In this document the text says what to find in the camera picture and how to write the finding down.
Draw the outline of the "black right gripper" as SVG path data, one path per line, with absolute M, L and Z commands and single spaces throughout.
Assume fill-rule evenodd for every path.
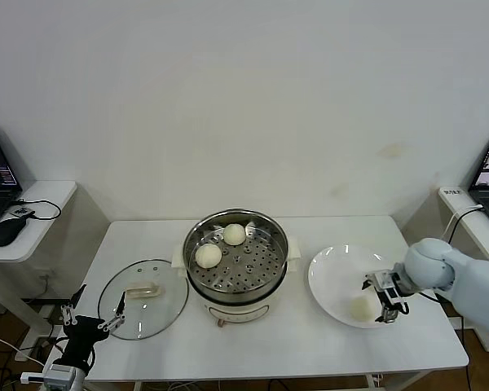
M 378 270 L 365 275 L 361 289 L 373 288 L 381 303 L 381 315 L 376 323 L 393 323 L 399 314 L 408 315 L 410 309 L 399 286 L 400 278 L 396 271 Z

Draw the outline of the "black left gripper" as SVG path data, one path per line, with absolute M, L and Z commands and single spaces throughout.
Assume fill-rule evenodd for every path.
M 70 367 L 88 367 L 94 345 L 109 336 L 109 331 L 104 329 L 117 329 L 125 322 L 125 292 L 121 295 L 114 316 L 107 321 L 76 316 L 76 307 L 85 289 L 86 285 L 83 284 L 65 304 L 60 306 L 64 324 L 71 324 L 64 327 L 68 341 L 63 353 L 63 364 Z

